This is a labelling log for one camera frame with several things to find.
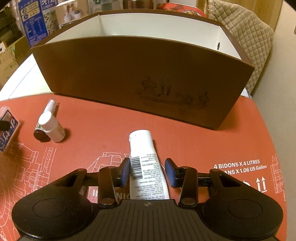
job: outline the tube label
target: tube label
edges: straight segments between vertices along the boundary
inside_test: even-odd
[[[66,134],[65,129],[61,126],[61,124],[59,123],[57,126],[57,131],[64,137]]]
[[[35,130],[42,130],[44,131],[44,129],[41,127],[41,125],[39,124],[39,122],[37,122],[37,125],[35,127]]]
[[[130,192],[135,199],[169,199],[168,187],[156,154],[131,158]]]

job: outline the quilted beige cushion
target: quilted beige cushion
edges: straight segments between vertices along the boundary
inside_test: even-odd
[[[243,47],[255,67],[246,89],[250,94],[271,49],[274,31],[244,7],[220,0],[208,0],[209,18],[221,22]]]

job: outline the round pad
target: round pad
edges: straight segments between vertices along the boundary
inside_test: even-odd
[[[41,200],[33,206],[33,212],[40,218],[56,218],[63,215],[67,209],[66,202],[54,198]]]
[[[235,217],[252,219],[262,213],[260,204],[248,199],[238,199],[228,204],[228,211]]]
[[[12,210],[18,231],[42,240],[70,236],[87,226],[92,216],[91,202],[65,187],[36,191],[19,200]]]
[[[202,214],[217,234],[229,239],[261,240],[274,235],[283,218],[280,205],[253,188],[223,188],[204,204]]]

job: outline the white tube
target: white tube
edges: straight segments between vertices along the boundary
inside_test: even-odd
[[[131,145],[131,199],[169,199],[168,186],[153,146],[150,131],[129,136]]]

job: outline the barcode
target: barcode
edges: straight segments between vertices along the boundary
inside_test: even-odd
[[[11,113],[7,111],[6,114],[3,116],[2,120],[9,121],[10,117],[11,117]]]
[[[133,157],[131,159],[131,168],[133,171],[133,180],[143,179],[142,168],[140,163],[140,157]]]

